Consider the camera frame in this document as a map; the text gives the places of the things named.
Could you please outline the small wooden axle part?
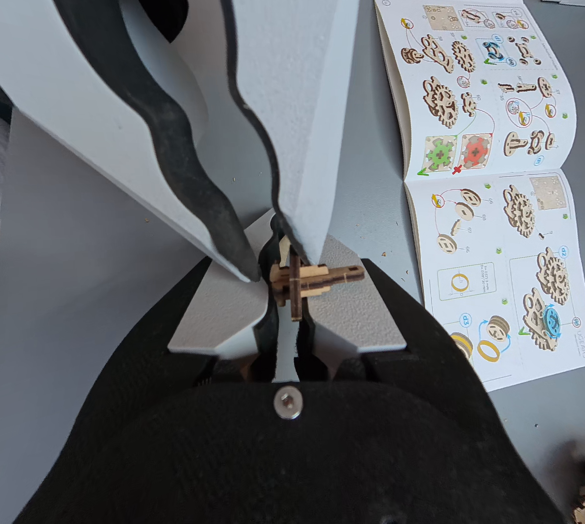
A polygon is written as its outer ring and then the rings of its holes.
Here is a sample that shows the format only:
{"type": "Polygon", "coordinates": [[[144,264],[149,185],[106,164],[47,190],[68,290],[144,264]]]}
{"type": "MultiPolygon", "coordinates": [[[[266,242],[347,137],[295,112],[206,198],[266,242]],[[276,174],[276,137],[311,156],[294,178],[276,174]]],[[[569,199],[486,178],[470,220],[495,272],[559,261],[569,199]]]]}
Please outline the small wooden axle part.
{"type": "Polygon", "coordinates": [[[279,307],[290,301],[291,320],[303,318],[303,299],[329,292],[334,285],[361,281],[365,269],[360,265],[328,268],[325,264],[302,265],[298,255],[290,258],[290,266],[271,266],[269,280],[273,297],[279,307]]]}

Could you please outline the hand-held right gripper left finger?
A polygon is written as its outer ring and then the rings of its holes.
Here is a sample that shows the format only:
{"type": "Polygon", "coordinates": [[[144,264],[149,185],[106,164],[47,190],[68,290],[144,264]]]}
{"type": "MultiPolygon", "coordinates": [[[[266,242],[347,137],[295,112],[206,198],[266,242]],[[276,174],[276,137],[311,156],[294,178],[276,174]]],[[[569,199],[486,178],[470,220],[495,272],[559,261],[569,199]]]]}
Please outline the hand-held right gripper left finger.
{"type": "Polygon", "coordinates": [[[266,213],[245,229],[261,279],[244,282],[212,263],[168,344],[169,352],[228,359],[246,366],[251,381],[274,380],[278,313],[269,276],[280,252],[273,218],[274,213],[266,213]]]}

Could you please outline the illustrated instruction booklet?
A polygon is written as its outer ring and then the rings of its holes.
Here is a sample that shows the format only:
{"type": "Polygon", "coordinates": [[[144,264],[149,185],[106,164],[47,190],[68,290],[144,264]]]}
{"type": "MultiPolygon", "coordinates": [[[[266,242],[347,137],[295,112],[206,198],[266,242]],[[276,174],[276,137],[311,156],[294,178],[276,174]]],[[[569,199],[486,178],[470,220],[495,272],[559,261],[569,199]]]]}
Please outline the illustrated instruction booklet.
{"type": "Polygon", "coordinates": [[[574,96],[523,0],[374,0],[424,304],[488,392],[584,366],[574,96]]]}

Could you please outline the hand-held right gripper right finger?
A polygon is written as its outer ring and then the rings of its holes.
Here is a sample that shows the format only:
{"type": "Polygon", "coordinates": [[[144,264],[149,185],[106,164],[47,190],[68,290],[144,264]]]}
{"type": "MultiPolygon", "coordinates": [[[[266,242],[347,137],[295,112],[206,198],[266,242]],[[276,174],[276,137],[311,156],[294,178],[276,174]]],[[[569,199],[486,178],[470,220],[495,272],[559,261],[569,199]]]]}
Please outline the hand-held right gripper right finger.
{"type": "Polygon", "coordinates": [[[325,381],[345,359],[405,347],[367,271],[361,281],[333,285],[320,296],[303,299],[296,343],[296,373],[301,381],[325,381]]]}

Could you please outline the grey desk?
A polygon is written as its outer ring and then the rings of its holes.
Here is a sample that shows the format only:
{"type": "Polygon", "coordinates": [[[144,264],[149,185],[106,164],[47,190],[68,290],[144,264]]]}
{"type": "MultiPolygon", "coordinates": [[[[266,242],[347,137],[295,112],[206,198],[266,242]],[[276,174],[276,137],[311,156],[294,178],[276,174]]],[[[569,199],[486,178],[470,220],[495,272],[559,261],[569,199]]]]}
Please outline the grey desk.
{"type": "MultiPolygon", "coordinates": [[[[563,170],[584,257],[584,8],[524,0],[576,97],[563,170]]],[[[1,205],[1,523],[53,466],[105,363],[203,254],[25,120],[1,205]]],[[[330,232],[420,299],[402,147],[373,0],[361,0],[330,232]]]]}

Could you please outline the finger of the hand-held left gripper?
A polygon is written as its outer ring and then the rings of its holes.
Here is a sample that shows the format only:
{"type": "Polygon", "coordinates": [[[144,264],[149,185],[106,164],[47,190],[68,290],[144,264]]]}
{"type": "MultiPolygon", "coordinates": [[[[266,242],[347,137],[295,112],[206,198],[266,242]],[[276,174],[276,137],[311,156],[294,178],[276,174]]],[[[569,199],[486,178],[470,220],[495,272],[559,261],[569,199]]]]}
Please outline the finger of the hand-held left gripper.
{"type": "Polygon", "coordinates": [[[260,136],[272,204],[304,262],[331,222],[360,0],[220,0],[229,89],[260,136]]]}
{"type": "Polygon", "coordinates": [[[257,257],[196,145],[207,107],[138,0],[1,0],[16,109],[244,281],[257,257]]]}

